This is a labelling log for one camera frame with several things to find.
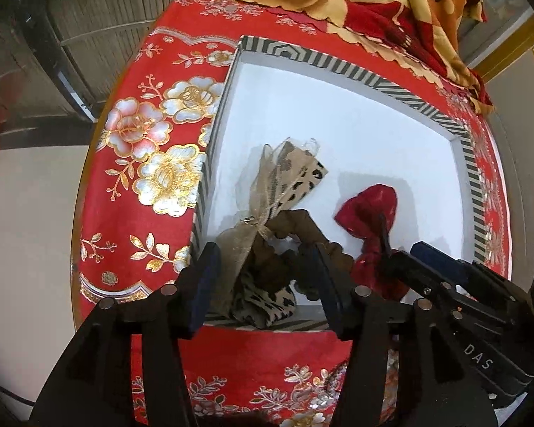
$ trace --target gold floral pattern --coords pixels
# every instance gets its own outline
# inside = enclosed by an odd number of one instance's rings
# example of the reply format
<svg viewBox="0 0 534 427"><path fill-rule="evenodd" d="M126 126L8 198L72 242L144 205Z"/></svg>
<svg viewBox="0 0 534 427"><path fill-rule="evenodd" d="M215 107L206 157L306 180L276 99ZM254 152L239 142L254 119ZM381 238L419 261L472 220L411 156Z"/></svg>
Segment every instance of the gold floral pattern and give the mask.
<svg viewBox="0 0 534 427"><path fill-rule="evenodd" d="M185 32L173 29L171 27L166 27L165 25L155 27L154 30L148 34L148 37L153 37L155 35L167 35L174 37L174 39L181 40L185 45L188 45L189 47L205 43L205 47L208 49L218 48L218 43L222 45L227 45L230 48L235 49L237 48L237 44L239 42L234 38L222 37L219 35L202 35L192 37L191 35Z"/></svg>
<svg viewBox="0 0 534 427"><path fill-rule="evenodd" d="M223 394L214 395L225 386L227 381L225 378L214 376L210 382L206 382L204 378L198 378L197 383L188 384L188 394L194 405L196 416L223 416L225 413L248 413L251 411L247 406L240 408L236 405L225 404L225 395Z"/></svg>
<svg viewBox="0 0 534 427"><path fill-rule="evenodd" d="M486 258L485 265L489 268L494 265L504 265L504 252L502 252L502 234L493 227L491 221L486 225Z"/></svg>
<svg viewBox="0 0 534 427"><path fill-rule="evenodd" d="M263 12L259 5L242 3L236 0L175 0L175 2L182 6L197 3L204 7L203 11L200 12L201 15L223 16L232 21L240 21L242 14L258 16Z"/></svg>
<svg viewBox="0 0 534 427"><path fill-rule="evenodd" d="M132 245L141 249L139 252L135 252L130 256L131 260L143 260L147 256L151 256L154 258L149 260L146 264L147 270L151 270L153 273L156 273L160 271L162 265L169 262L174 265L174 270L176 270L176 265L174 264L174 262L176 261L176 257L174 257L174 260L168 258L170 246L168 244L155 244L154 235L152 233L148 233L148 236L146 237L146 246L136 236L130 236L129 239Z"/></svg>
<svg viewBox="0 0 534 427"><path fill-rule="evenodd" d="M102 272L101 282L108 286L114 286L117 282L119 282L119 279L117 278L117 275L113 272Z"/></svg>
<svg viewBox="0 0 534 427"><path fill-rule="evenodd" d="M172 64L184 63L184 67L186 68L190 67L192 62L194 64L203 64L205 61L214 67L227 67L234 61L234 54L231 51L218 49L208 55L202 54L200 51L192 51L190 52L190 56L178 53L178 57L180 59L172 62Z"/></svg>
<svg viewBox="0 0 534 427"><path fill-rule="evenodd" d="M326 417L323 413L307 411L306 413L295 414L290 419L285 419L281 427L323 427Z"/></svg>
<svg viewBox="0 0 534 427"><path fill-rule="evenodd" d="M137 86L137 88L141 89L143 92L141 98L152 99L158 97L162 101L164 97L162 96L162 93L160 93L159 88L162 88L164 86L164 82L158 82L156 85L154 85L152 83L152 80L154 80L155 78L152 74L145 75L145 78L148 80L148 85L145 85L144 82L141 82L141 84Z"/></svg>
<svg viewBox="0 0 534 427"><path fill-rule="evenodd" d="M117 244L115 243L107 241L105 242L105 246L97 245L97 242L101 240L101 237L101 233L96 233L90 240L81 239L81 260L85 261L87 256L89 256L89 258L95 259L95 263L100 263L105 257L97 251L115 251L115 248L117 247ZM91 248L91 254L88 253L87 246Z"/></svg>
<svg viewBox="0 0 534 427"><path fill-rule="evenodd" d="M198 136L198 144L202 147L208 147L209 137L212 135L212 124L207 123L200 128L200 136Z"/></svg>
<svg viewBox="0 0 534 427"><path fill-rule="evenodd" d="M160 48L158 45L155 45L154 43L149 43L144 48L141 48L139 50L139 52L137 53L137 58L134 60L134 62L137 62L138 59L142 58L143 54L145 54L149 58L152 58L152 56L154 56L155 54L160 53L162 53L162 48Z"/></svg>
<svg viewBox="0 0 534 427"><path fill-rule="evenodd" d="M97 148L95 149L95 152L101 151L101 149L105 148L107 146L107 143L109 142L109 136L111 132L104 130L101 131L101 135L99 136L99 141L97 142Z"/></svg>
<svg viewBox="0 0 534 427"><path fill-rule="evenodd" d="M180 274L180 272L190 264L190 261L190 247L185 246L178 249L174 254L174 260L172 260L174 271Z"/></svg>
<svg viewBox="0 0 534 427"><path fill-rule="evenodd" d="M479 168L479 182L481 184L482 202L485 210L492 211L500 209L500 194L497 191L494 180L485 175L482 167Z"/></svg>
<svg viewBox="0 0 534 427"><path fill-rule="evenodd" d="M468 137L471 140L471 146L473 146L475 155L489 162L493 168L497 168L496 162L493 161L488 150L486 137L476 132L470 125L467 125L465 129L468 131Z"/></svg>
<svg viewBox="0 0 534 427"><path fill-rule="evenodd" d="M298 25L299 29L302 32L306 32L309 35L316 35L316 29L312 25L310 25L310 24L299 24L298 22L292 20L289 16L285 16L283 14L277 15L277 20L275 21L275 23L276 24L281 24L281 25L290 25L290 26Z"/></svg>
<svg viewBox="0 0 534 427"><path fill-rule="evenodd" d="M168 142L172 124L152 103L126 98L119 99L109 111L105 130L110 132L107 146L112 147L118 157L132 157L142 162Z"/></svg>
<svg viewBox="0 0 534 427"><path fill-rule="evenodd" d="M174 123L199 122L215 116L223 89L224 84L211 77L192 77L166 90L160 107Z"/></svg>
<svg viewBox="0 0 534 427"><path fill-rule="evenodd" d="M460 113L463 113L472 118L474 115L468 104L468 99L462 96L459 96L456 93L447 91L445 88L436 85L437 92L440 96L445 98L445 102L448 108L453 112L453 119L456 119L461 125L465 126L464 121L459 117Z"/></svg>
<svg viewBox="0 0 534 427"><path fill-rule="evenodd" d="M131 381L131 386L132 408L137 412L138 417L146 419L145 383L140 376L136 376Z"/></svg>
<svg viewBox="0 0 534 427"><path fill-rule="evenodd" d="M105 170L105 173L109 176L116 176L117 179L115 180L115 185L112 188L107 188L107 192L111 193L111 201L114 202L116 197L121 197L121 193L118 192L117 188L119 183L122 184L125 191L129 190L129 178L131 180L134 178L134 161L133 160L125 160L125 159L117 159L115 160L115 164L117 165L124 165L125 168L123 170L115 170L114 168L109 168Z"/></svg>
<svg viewBox="0 0 534 427"><path fill-rule="evenodd" d="M295 384L290 394L278 388L261 386L253 393L256 398L249 402L271 412L288 409L293 413L301 413L309 408L324 411L336 403L345 373L346 364L342 364L332 374L322 369L320 377L313 377L308 366L299 367L295 364L292 368L285 368L285 382Z"/></svg>
<svg viewBox="0 0 534 427"><path fill-rule="evenodd" d="M152 291L142 281L137 281L129 288L122 290L103 290L92 284L83 273L79 274L79 282L81 283L80 292L92 304L98 303L99 300L105 297L114 298L117 303L125 304L126 302L132 302L147 298Z"/></svg>
<svg viewBox="0 0 534 427"><path fill-rule="evenodd" d="M172 146L152 154L137 169L132 190L143 205L159 215L181 217L198 200L198 183L205 153L195 144Z"/></svg>

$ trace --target red tablecloth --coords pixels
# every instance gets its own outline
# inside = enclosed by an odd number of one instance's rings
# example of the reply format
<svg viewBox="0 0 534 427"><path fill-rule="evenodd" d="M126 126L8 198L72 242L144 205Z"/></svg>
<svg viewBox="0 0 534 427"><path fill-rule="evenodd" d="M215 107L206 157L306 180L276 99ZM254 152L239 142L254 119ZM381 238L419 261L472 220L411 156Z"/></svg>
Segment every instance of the red tablecloth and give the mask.
<svg viewBox="0 0 534 427"><path fill-rule="evenodd" d="M123 76L92 163L81 230L83 316L103 295L120 301L143 298L175 279L188 261L197 183L192 177L201 165L221 83L242 35L279 39L346 59L457 118L470 132L481 173L486 264L507 276L507 210L483 118L446 82L430 83L359 44L321 32L311 22L233 0L176 0L161 15ZM170 184L177 191L172 199L162 190ZM137 418L143 419L140 342L133 341L132 391ZM328 423L333 387L349 350L348 343L330 332L211 326L181 345L198 414L265 408L285 427ZM396 373L388 377L388 387L395 388ZM387 392L386 399L390 412L393 394Z"/></svg>

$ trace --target red scrunchie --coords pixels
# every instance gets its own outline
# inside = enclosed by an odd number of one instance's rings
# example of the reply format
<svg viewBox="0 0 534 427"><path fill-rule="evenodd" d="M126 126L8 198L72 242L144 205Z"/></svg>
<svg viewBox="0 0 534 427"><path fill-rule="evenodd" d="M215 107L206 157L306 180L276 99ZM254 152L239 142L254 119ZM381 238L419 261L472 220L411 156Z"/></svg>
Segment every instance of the red scrunchie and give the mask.
<svg viewBox="0 0 534 427"><path fill-rule="evenodd" d="M356 197L348 199L334 220L354 237L364 240L362 255L358 257L350 277L363 286L368 286L383 298L399 301L409 287L398 279L380 277L376 267L382 258L380 246L380 214L386 218L386 228L392 229L396 217L397 196L391 186L375 184Z"/></svg>

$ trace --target red object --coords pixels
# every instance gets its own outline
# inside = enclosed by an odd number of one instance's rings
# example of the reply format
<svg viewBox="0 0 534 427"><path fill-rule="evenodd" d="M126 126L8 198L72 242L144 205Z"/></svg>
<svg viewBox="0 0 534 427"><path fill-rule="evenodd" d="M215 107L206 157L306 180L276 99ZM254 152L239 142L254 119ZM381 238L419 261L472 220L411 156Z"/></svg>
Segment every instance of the red object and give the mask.
<svg viewBox="0 0 534 427"><path fill-rule="evenodd" d="M386 218L386 228L392 229L396 217L397 196L391 186L375 184L356 197L348 199L334 220L350 235L363 239L362 255L358 257L350 276L361 286L368 286L383 298L399 301L409 287L397 279L379 275L377 266L382 258L380 214Z"/></svg>
<svg viewBox="0 0 534 427"><path fill-rule="evenodd" d="M413 12L399 1L362 3L347 1L345 27L381 39L390 47L400 47L436 73L445 77L447 67L434 45L433 24L415 19Z"/></svg>

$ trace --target cable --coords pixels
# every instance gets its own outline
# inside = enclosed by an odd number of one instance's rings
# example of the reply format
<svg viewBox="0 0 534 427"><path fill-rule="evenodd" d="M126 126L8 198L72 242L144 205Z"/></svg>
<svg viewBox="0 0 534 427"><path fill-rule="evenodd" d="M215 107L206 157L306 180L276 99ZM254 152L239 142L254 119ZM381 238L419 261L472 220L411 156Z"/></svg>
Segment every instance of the cable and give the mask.
<svg viewBox="0 0 534 427"><path fill-rule="evenodd" d="M0 392L3 393L4 395L9 396L13 400L19 401L20 403L23 403L25 405L28 405L28 406L34 406L35 405L35 402L26 400L25 398L22 398L21 396L18 396L15 393L10 392L10 390L4 388L1 385L0 385Z"/></svg>

